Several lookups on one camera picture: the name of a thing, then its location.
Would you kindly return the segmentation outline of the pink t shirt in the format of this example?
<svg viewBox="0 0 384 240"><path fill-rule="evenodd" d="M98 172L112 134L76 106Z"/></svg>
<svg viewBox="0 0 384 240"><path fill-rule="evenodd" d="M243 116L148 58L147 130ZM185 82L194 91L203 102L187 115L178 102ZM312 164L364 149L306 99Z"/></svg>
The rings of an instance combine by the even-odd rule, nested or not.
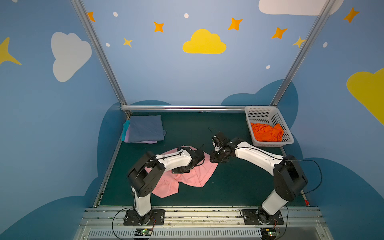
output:
<svg viewBox="0 0 384 240"><path fill-rule="evenodd" d="M152 191L152 194L160 198L177 194L179 192L179 183L202 188L218 166L218 164L210 162L210 156L207 153L204 152L204 155L204 163L201 166L195 166L189 173L173 174L172 171L165 172Z"/></svg>

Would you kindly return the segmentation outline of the white plastic laundry basket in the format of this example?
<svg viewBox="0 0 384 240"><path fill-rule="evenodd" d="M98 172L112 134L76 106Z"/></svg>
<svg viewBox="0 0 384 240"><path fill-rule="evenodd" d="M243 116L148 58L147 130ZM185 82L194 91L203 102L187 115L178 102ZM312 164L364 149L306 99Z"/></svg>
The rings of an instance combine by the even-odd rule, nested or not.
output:
<svg viewBox="0 0 384 240"><path fill-rule="evenodd" d="M294 138L290 129L276 107L271 106L247 106L245 107L246 121L251 134L252 142L255 147L282 147L294 143ZM258 141L255 138L252 124L264 124L271 127L280 125L283 129L282 140L279 142Z"/></svg>

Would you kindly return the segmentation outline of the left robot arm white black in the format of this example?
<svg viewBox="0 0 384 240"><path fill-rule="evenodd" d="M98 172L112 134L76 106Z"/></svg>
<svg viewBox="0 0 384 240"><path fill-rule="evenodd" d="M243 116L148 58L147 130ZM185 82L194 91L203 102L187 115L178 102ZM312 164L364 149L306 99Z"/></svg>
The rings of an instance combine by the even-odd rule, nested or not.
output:
<svg viewBox="0 0 384 240"><path fill-rule="evenodd" d="M129 170L128 180L134 196L134 210L139 219L149 218L152 212L151 193L164 173L176 170L186 173L205 159L200 149L179 147L170 154L146 152Z"/></svg>

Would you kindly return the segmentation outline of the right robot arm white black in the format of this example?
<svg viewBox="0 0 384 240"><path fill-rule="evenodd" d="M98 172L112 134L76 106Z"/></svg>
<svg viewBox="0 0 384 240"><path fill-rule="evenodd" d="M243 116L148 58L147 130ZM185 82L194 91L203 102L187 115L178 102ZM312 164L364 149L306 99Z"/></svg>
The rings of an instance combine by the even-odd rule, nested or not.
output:
<svg viewBox="0 0 384 240"><path fill-rule="evenodd" d="M212 137L214 150L210 162L224 163L230 157L248 161L265 170L274 180L274 190L258 208L257 216L262 223L280 211L287 203L301 195L308 179L294 156L275 155L261 150L239 138L228 139L222 132Z"/></svg>

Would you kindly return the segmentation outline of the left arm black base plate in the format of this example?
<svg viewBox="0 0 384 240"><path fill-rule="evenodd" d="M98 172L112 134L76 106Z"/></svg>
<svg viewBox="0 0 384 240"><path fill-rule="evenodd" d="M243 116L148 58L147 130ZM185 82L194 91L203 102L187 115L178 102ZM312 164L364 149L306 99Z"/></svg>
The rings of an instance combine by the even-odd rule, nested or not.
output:
<svg viewBox="0 0 384 240"><path fill-rule="evenodd" d="M165 210L150 210L144 216L140 216L136 210L128 210L123 222L124 226L162 226L165 220Z"/></svg>

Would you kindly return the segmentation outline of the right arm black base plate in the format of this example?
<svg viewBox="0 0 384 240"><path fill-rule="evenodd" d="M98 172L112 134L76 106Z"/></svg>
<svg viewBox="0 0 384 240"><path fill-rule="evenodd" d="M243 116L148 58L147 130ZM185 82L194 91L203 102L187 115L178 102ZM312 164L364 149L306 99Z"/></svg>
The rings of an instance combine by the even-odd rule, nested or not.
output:
<svg viewBox="0 0 384 240"><path fill-rule="evenodd" d="M283 225L284 219L280 210L274 215L268 214L262 208L258 209L243 209L240 211L241 217L245 225Z"/></svg>

